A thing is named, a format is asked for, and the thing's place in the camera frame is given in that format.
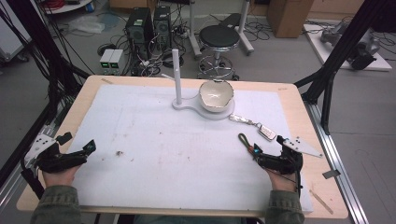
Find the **green sleeve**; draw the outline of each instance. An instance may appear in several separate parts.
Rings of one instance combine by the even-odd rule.
[[[265,215],[266,224],[301,224],[304,214],[300,198],[295,192],[272,190]]]
[[[43,197],[33,212],[30,223],[81,223],[77,190],[68,186],[46,188]]]

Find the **hand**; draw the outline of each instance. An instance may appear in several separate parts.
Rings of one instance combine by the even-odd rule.
[[[273,190],[296,192],[296,175],[281,175],[279,171],[265,169],[271,179]]]
[[[60,173],[49,174],[43,171],[46,187],[51,186],[72,186],[76,171],[80,166],[75,166]]]

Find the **stool seat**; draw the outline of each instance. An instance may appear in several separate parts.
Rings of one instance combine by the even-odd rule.
[[[235,29],[221,25],[206,26],[199,38],[202,44],[212,49],[233,48],[239,42],[239,34]]]

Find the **black chair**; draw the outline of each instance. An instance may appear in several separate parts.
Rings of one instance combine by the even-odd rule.
[[[213,79],[223,79],[232,76],[233,80],[239,80],[235,74],[233,63],[220,56],[221,52],[236,48],[239,44],[239,34],[235,31],[235,26],[239,24],[241,15],[234,13],[218,25],[207,26],[199,33],[199,42],[203,49],[215,51],[213,55],[205,56],[199,62],[200,73],[198,78],[208,77]]]

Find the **gray floor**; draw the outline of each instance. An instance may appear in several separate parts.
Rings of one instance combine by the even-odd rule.
[[[84,10],[58,16],[60,23],[87,14]],[[211,20],[202,18],[200,23]],[[100,74],[100,56],[97,48],[109,43],[111,36],[121,35],[124,21],[117,27],[106,29],[101,35],[72,32],[66,35],[84,62],[95,74]],[[246,56],[243,49],[225,53],[236,69],[241,81],[293,83],[319,70],[321,63],[305,35],[298,38],[274,38],[251,42],[255,51]],[[196,78],[197,62],[193,59],[191,46],[186,42],[188,53],[181,67],[181,76]],[[381,49],[387,59],[396,55]],[[71,53],[73,63],[88,71],[85,65]],[[395,61],[389,61],[396,67]],[[371,223],[396,223],[396,70],[390,72],[339,70],[333,88],[330,131],[332,139],[346,167],[347,174],[356,190],[365,214]],[[33,61],[12,62],[0,68],[0,132],[3,165],[27,130],[38,117],[48,99],[48,82],[41,76]],[[162,70],[172,74],[170,69]],[[0,214],[1,223],[27,223],[31,213],[18,211],[16,201],[24,185],[18,187],[14,197]],[[103,216],[101,223],[112,223],[112,216]],[[93,223],[94,215],[84,216],[84,223]],[[306,223],[352,223],[344,220],[308,219]]]

